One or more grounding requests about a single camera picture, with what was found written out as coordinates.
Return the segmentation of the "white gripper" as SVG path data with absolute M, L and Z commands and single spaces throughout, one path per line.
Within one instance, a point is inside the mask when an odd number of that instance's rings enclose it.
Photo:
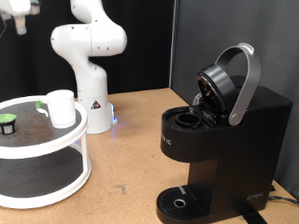
M 18 35 L 26 34 L 26 15 L 36 15 L 40 12 L 40 0 L 0 0 L 0 14 L 2 17 L 15 17 Z

